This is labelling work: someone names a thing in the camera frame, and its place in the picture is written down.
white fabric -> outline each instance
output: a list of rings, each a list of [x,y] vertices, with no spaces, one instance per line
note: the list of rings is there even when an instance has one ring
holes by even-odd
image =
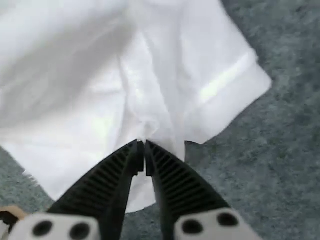
[[[183,160],[271,86],[218,0],[5,2],[0,145],[54,200],[135,139]],[[127,212],[154,202],[135,177]]]

gray carpet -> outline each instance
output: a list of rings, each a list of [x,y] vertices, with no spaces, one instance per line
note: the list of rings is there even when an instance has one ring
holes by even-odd
[[[187,159],[268,240],[320,239],[320,2],[225,0],[272,89]],[[51,201],[0,152],[0,205]],[[122,239],[161,239],[156,206],[127,215]]]

screw hole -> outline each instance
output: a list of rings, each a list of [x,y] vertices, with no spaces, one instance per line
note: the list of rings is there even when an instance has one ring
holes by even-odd
[[[238,219],[230,213],[221,213],[217,217],[218,223],[224,227],[235,227],[239,224]]]
[[[90,233],[90,227],[86,223],[78,223],[74,225],[70,231],[70,237],[73,240],[83,240],[88,237]]]
[[[52,226],[53,223],[51,221],[42,221],[33,228],[33,235],[43,237],[51,231]]]
[[[182,230],[185,234],[200,234],[204,228],[197,220],[190,219],[183,223]]]

white cloth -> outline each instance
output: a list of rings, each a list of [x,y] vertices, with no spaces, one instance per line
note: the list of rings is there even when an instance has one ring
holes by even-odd
[[[54,200],[135,139],[183,160],[270,86],[218,0],[0,5],[0,145]],[[134,177],[127,212],[154,202]]]

